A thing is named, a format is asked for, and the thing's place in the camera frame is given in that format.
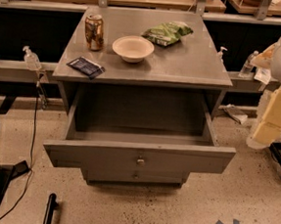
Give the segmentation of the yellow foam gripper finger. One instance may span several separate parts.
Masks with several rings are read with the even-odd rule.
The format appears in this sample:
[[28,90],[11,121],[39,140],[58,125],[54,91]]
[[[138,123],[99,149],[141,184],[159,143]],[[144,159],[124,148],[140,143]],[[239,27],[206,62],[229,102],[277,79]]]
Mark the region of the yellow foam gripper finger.
[[255,150],[269,147],[281,135],[281,88],[263,92],[257,115],[246,139],[247,145]]

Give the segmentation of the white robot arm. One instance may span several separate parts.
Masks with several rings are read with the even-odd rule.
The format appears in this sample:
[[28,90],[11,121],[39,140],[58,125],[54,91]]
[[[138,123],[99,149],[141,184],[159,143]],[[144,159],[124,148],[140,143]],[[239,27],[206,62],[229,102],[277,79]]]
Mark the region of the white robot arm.
[[[277,42],[251,60],[257,68],[270,70],[272,78],[281,83],[281,36]],[[258,117],[246,143],[252,149],[265,149],[281,134],[281,86],[264,92],[258,105]]]

